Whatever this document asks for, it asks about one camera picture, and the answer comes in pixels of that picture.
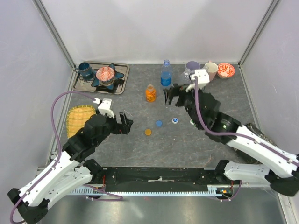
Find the blue star-shaped dish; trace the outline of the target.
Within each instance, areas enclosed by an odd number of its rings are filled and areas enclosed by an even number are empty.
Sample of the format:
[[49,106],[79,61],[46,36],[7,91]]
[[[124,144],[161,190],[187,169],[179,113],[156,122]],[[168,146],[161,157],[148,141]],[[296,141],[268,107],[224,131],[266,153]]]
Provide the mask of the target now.
[[98,69],[93,70],[94,80],[92,81],[91,87],[96,88],[97,91],[113,91],[114,88],[117,85],[119,85],[119,81],[121,81],[125,77],[125,75],[123,73],[120,73],[116,70],[114,63],[110,64],[109,66],[105,66],[105,67],[111,67],[111,68],[114,69],[114,71],[115,71],[114,81],[111,84],[108,84],[108,85],[101,84],[99,82],[99,80],[96,78],[96,72],[98,71]]

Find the clear Pocari Sweat bottle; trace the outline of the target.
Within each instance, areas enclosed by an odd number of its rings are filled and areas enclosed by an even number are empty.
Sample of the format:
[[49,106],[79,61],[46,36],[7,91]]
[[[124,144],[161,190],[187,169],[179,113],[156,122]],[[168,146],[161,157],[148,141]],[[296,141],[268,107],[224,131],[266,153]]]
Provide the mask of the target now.
[[190,74],[191,70],[186,68],[184,72],[182,72],[178,76],[178,84],[189,84],[190,83]]

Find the orange drink bottle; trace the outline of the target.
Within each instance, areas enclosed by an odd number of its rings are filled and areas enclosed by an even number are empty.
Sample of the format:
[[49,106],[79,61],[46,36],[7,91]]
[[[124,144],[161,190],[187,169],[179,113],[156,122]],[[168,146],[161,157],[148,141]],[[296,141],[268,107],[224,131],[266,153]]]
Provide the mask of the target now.
[[145,97],[146,101],[148,102],[154,102],[157,98],[157,91],[155,87],[151,84],[149,84],[145,90]]

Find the orange bottle cap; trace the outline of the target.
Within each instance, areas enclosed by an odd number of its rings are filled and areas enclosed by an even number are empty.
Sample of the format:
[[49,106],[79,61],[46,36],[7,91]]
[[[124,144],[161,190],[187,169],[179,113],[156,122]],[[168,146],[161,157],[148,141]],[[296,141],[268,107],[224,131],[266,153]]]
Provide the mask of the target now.
[[151,135],[152,135],[152,130],[149,129],[149,128],[147,128],[147,129],[144,130],[144,134],[145,134],[146,136],[151,136]]

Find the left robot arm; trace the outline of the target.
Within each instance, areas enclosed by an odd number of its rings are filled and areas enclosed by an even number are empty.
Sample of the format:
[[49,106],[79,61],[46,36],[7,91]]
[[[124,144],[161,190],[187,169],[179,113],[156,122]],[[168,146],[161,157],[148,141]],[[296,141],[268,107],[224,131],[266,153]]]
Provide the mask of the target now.
[[133,121],[120,113],[121,123],[115,117],[94,114],[84,127],[70,137],[57,157],[34,180],[21,189],[13,188],[8,197],[23,221],[36,224],[60,199],[77,187],[99,183],[103,169],[95,160],[86,158],[110,134],[128,134]]

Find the black floral rectangular dish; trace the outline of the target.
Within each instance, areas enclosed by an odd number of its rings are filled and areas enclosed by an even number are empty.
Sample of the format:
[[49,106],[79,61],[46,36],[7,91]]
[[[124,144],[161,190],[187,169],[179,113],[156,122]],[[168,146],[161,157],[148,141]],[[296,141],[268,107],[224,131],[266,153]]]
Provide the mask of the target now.
[[[272,144],[273,146],[277,147],[277,145],[270,139],[268,138],[263,132],[261,132],[254,123],[247,123],[245,125],[253,134],[257,135],[261,139],[265,140],[266,142]],[[233,148],[238,157],[244,160],[246,164],[261,164],[258,160],[254,159],[253,157],[247,155],[243,151],[240,151],[236,148]]]

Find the blue bottle cap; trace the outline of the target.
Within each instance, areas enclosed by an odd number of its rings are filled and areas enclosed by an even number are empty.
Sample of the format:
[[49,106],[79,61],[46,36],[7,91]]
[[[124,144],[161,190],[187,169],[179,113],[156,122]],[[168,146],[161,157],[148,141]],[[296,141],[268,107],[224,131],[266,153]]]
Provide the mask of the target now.
[[157,120],[156,121],[156,126],[157,127],[161,127],[163,125],[162,121],[161,120]]

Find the red patterned bowl on tray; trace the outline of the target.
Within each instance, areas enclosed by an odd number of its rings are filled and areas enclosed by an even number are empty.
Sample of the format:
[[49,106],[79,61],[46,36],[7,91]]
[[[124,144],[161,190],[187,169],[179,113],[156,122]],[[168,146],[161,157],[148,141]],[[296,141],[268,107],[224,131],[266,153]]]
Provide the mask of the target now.
[[101,84],[111,84],[114,81],[115,71],[111,67],[102,67],[96,72],[96,78]]

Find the clear bottle green label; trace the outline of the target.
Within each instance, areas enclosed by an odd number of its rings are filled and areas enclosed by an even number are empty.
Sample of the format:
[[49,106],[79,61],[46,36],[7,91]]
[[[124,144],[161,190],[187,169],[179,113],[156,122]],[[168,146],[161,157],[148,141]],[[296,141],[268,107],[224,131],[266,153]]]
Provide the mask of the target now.
[[205,69],[206,72],[209,72],[209,66],[205,65],[205,66],[203,67],[203,69]]

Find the metal tray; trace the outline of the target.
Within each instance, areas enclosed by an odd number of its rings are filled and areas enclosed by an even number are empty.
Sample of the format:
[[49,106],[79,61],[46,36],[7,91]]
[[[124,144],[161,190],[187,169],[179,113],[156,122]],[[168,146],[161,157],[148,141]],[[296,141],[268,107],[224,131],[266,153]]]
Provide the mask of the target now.
[[82,62],[75,68],[74,91],[120,95],[124,92],[130,66],[121,63]]

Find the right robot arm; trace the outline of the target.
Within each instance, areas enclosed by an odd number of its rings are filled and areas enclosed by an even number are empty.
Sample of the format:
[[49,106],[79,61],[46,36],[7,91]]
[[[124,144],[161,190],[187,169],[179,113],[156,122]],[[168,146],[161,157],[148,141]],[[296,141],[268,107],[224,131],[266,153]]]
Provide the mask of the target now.
[[235,148],[259,161],[259,164],[235,164],[221,160],[214,178],[218,183],[228,180],[268,183],[284,195],[295,196],[299,191],[299,157],[282,150],[254,134],[240,121],[220,112],[220,102],[201,89],[187,90],[187,85],[174,84],[164,89],[165,103],[178,97],[177,107],[184,107],[194,125],[204,130],[211,140]]

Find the blue water bottle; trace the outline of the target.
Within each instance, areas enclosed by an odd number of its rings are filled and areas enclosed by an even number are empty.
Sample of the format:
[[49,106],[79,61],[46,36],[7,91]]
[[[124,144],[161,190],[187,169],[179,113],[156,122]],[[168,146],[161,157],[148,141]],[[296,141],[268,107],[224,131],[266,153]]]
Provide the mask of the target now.
[[172,67],[170,61],[165,59],[161,69],[160,83],[162,86],[167,87],[171,85]]

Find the purple plastic cup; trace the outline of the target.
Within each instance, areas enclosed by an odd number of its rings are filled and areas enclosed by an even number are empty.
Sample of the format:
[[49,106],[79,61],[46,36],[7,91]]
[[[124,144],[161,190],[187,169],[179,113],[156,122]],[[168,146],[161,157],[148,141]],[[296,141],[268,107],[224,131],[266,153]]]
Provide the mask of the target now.
[[185,68],[194,71],[200,69],[201,65],[196,61],[189,61],[185,64]]

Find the Pocari Sweat bottle cap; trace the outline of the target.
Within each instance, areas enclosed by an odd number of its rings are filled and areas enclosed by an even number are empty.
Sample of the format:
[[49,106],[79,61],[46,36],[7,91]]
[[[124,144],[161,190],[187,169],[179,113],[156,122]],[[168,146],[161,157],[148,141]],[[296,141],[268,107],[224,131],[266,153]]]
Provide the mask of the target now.
[[178,119],[177,119],[177,118],[173,118],[173,119],[172,119],[172,123],[173,123],[173,124],[177,124],[177,123],[178,123]]

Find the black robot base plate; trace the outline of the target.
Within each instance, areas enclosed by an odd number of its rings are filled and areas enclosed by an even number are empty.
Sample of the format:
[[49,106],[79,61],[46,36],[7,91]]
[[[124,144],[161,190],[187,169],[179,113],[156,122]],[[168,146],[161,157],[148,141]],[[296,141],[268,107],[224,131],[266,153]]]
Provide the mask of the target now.
[[91,169],[91,184],[104,184],[107,191],[187,191],[207,190],[208,185],[237,185],[221,173],[226,161],[216,169],[160,168],[160,167],[102,167],[94,159],[86,160],[84,167]]

